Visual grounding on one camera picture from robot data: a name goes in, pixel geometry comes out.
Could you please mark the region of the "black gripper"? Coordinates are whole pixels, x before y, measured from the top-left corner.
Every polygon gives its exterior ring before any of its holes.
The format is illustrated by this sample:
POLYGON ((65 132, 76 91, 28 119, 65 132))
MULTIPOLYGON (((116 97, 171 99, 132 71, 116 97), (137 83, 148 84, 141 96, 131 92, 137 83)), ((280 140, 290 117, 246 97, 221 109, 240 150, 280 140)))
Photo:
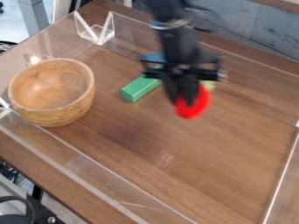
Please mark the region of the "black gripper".
MULTIPOLYGON (((200 92, 197 81, 221 81, 227 78, 225 72, 220 69, 220 56, 201 49, 197 28, 179 27, 153 31, 160 50, 140 55, 145 75, 157 79, 167 75, 185 77, 181 91, 187 106, 191 107, 200 92)), ((169 102, 175 104, 180 96, 177 80, 164 78, 163 86, 169 102)))

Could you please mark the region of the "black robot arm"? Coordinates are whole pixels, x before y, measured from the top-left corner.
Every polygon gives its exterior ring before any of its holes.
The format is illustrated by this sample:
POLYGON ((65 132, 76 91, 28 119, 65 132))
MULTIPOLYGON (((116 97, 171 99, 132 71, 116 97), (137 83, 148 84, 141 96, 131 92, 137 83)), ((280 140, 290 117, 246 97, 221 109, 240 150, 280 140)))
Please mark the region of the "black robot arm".
POLYGON ((220 81, 220 56, 201 49, 188 9, 201 10, 188 0, 148 0, 149 27, 156 32, 160 50, 140 55, 144 76, 163 82, 172 104, 183 101, 192 107, 200 97, 200 81, 220 81))

